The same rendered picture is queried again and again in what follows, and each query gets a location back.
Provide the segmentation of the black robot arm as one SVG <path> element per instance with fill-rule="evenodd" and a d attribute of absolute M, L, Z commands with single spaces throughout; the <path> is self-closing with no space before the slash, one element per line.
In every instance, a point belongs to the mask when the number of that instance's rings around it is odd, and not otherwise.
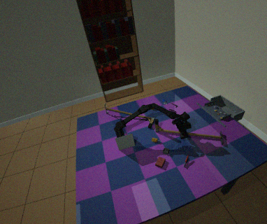
<path fill-rule="evenodd" d="M 124 131 L 122 129 L 126 127 L 126 124 L 133 120 L 135 117 L 139 116 L 140 114 L 143 114 L 151 109 L 156 109 L 158 111 L 161 111 L 162 113 L 165 113 L 170 119 L 175 119 L 172 121 L 172 124 L 176 125 L 176 127 L 181 127 L 182 125 L 184 126 L 185 131 L 189 128 L 192 128 L 192 124 L 190 122 L 187 122 L 188 119 L 190 119 L 189 115 L 184 112 L 182 115 L 177 114 L 176 112 L 169 111 L 155 103 L 153 104 L 148 104 L 148 105 L 142 105 L 135 113 L 131 114 L 129 117 L 125 118 L 124 120 L 121 120 L 116 123 L 115 125 L 115 133 L 117 138 L 123 137 L 124 136 Z M 184 124 L 182 122 L 185 122 Z"/>

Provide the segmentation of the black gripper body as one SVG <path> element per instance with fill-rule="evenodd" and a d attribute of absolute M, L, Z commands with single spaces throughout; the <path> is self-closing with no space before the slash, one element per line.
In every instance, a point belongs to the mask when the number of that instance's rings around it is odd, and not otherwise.
<path fill-rule="evenodd" d="M 188 137 L 188 134 L 186 133 L 183 125 L 181 127 L 177 127 L 177 129 L 179 130 L 179 132 L 181 132 L 180 134 L 181 139 L 185 139 Z"/>

